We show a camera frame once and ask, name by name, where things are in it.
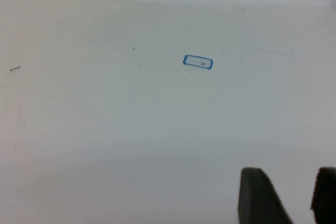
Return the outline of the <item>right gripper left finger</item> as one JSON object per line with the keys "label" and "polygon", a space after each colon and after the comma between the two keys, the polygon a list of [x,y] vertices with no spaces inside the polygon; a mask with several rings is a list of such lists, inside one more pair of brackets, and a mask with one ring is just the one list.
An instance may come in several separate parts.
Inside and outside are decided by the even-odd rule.
{"label": "right gripper left finger", "polygon": [[241,170],[237,211],[241,224],[292,223],[270,178],[261,168]]}

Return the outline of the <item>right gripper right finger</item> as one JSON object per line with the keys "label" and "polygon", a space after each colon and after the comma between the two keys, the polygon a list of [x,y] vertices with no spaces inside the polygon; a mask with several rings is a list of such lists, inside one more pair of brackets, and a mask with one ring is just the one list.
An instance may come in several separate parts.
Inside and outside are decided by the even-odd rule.
{"label": "right gripper right finger", "polygon": [[335,224],[335,167],[320,167],[311,202],[317,224]]}

